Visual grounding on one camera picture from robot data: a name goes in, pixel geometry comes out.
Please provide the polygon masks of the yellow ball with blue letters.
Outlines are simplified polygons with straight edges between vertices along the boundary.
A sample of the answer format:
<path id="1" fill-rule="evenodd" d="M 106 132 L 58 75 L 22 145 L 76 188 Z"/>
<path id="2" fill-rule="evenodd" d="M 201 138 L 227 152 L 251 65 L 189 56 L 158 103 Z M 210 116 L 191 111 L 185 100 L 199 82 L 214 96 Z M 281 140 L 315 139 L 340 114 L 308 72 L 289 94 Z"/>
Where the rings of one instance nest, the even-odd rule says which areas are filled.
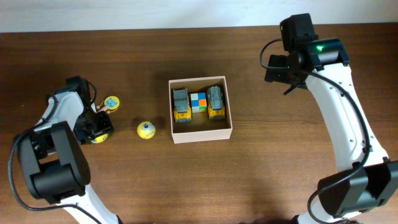
<path id="1" fill-rule="evenodd" d="M 91 142 L 92 142 L 92 143 L 95 143 L 95 144 L 102 143 L 102 142 L 104 142 L 105 140 L 107 140 L 108 136 L 109 136 L 109 134 L 103 134 L 103 135 L 101 135 L 101 136 L 98 136 L 97 138 L 95 138 L 95 139 L 92 140 Z"/>

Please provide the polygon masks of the yellow wooden rattle drum toy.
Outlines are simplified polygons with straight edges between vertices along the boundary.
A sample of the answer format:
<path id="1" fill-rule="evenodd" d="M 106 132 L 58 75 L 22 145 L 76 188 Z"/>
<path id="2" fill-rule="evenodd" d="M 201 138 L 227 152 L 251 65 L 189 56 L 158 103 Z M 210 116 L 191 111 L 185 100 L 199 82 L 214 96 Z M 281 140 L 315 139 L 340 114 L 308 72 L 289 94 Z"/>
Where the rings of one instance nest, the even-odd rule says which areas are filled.
<path id="1" fill-rule="evenodd" d="M 106 114 L 110 114 L 115 112 L 120 105 L 121 103 L 117 96 L 108 96 L 96 107 L 96 110 L 98 113 L 104 111 Z"/>

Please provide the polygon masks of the yellow grey minion ball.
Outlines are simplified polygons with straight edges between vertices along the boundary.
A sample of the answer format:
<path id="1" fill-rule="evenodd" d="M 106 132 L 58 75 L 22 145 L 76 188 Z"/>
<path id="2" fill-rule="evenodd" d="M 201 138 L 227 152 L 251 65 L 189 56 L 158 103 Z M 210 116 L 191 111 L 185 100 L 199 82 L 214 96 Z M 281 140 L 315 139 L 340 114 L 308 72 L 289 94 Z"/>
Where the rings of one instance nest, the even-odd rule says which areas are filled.
<path id="1" fill-rule="evenodd" d="M 137 127 L 137 133 L 142 139 L 150 139 L 155 135 L 156 128 L 150 121 L 143 121 Z"/>

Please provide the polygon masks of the yellow grey toy mixer truck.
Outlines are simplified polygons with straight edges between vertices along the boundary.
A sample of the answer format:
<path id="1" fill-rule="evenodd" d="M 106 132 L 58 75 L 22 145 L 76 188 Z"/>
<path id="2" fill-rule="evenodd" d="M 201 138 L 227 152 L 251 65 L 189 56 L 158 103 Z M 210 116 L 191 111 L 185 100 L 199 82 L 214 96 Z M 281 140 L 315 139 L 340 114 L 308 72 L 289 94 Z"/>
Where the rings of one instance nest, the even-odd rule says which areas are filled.
<path id="1" fill-rule="evenodd" d="M 207 90 L 209 119 L 225 119 L 226 111 L 223 101 L 223 92 L 219 86 L 211 86 Z"/>

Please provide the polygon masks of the yellow grey toy dump truck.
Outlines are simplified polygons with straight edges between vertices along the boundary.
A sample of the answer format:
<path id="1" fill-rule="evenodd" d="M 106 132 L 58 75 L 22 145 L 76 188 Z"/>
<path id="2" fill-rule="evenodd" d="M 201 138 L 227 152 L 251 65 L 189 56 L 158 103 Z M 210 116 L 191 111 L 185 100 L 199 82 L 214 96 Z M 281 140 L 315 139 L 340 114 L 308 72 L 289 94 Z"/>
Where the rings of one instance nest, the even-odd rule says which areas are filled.
<path id="1" fill-rule="evenodd" d="M 174 97 L 174 120 L 176 123 L 187 123 L 192 120 L 188 90 L 173 90 Z"/>

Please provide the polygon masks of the small colourful puzzle cube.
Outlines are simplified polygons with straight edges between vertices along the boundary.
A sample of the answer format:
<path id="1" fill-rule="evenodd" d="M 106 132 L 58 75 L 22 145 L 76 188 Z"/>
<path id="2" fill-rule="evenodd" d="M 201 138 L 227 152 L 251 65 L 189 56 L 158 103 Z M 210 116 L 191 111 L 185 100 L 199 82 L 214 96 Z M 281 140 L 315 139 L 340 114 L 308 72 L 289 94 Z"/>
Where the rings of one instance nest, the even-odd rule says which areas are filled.
<path id="1" fill-rule="evenodd" d="M 204 92 L 191 93 L 190 101 L 193 113 L 204 112 L 207 109 L 206 94 Z"/>

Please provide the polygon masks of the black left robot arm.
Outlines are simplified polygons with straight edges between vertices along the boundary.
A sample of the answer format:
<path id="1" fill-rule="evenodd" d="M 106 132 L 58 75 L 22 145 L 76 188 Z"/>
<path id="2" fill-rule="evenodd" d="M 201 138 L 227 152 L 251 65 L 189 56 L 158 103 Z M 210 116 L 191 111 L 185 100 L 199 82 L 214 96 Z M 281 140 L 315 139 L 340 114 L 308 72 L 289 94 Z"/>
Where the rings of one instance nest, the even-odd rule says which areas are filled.
<path id="1" fill-rule="evenodd" d="M 78 223 L 119 224 L 92 188 L 81 150 L 114 130 L 109 115 L 95 108 L 95 89 L 82 77 L 68 78 L 64 89 L 47 96 L 39 122 L 16 136 L 10 156 L 17 156 L 31 196 L 49 203 L 41 212 L 64 209 Z"/>

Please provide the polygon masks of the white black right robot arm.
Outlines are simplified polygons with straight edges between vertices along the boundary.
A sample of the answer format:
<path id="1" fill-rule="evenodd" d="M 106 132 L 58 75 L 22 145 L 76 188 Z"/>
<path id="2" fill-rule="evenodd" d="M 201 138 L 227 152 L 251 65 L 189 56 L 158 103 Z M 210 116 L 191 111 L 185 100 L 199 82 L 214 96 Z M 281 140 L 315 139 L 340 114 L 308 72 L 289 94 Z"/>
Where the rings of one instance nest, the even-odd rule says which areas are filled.
<path id="1" fill-rule="evenodd" d="M 397 190 L 397 162 L 374 136 L 354 89 L 349 57 L 341 40 L 320 39 L 311 16 L 280 23 L 285 55 L 262 64 L 267 82 L 307 89 L 329 132 L 338 172 L 318 182 L 307 211 L 293 223 L 353 223 L 357 215 L 385 205 Z"/>

